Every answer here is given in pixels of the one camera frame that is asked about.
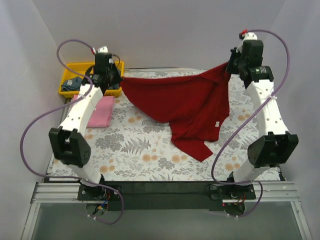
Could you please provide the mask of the red t shirt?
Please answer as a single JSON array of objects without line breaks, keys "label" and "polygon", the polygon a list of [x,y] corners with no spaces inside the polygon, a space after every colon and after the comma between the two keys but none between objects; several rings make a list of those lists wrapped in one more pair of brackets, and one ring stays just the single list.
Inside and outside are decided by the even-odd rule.
[{"label": "red t shirt", "polygon": [[167,78],[125,77],[120,83],[128,100],[159,123],[169,123],[171,142],[199,162],[213,152],[230,114],[227,64],[197,75]]}]

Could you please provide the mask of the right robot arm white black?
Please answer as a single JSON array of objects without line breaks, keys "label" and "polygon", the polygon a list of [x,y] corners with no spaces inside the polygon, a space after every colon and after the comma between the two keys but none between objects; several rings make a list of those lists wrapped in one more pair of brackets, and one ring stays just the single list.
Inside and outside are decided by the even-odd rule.
[{"label": "right robot arm white black", "polygon": [[231,51],[229,73],[238,74],[249,94],[258,122],[258,139],[247,149],[248,159],[232,173],[233,182],[226,186],[227,195],[237,199],[249,184],[269,168],[284,164],[299,143],[285,125],[277,99],[273,96],[274,76],[263,66],[264,44],[261,40],[244,40]]}]

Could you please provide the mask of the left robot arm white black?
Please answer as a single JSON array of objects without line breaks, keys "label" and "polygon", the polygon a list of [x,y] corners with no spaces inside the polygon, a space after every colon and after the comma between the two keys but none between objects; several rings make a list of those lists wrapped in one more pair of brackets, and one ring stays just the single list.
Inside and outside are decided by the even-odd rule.
[{"label": "left robot arm white black", "polygon": [[110,86],[122,81],[113,54],[106,46],[98,48],[94,65],[88,68],[82,80],[77,102],[58,128],[51,128],[49,140],[55,159],[69,166],[80,178],[82,184],[90,186],[89,194],[95,200],[106,196],[106,187],[101,184],[102,175],[93,166],[91,148],[85,140],[85,131],[98,102]]}]

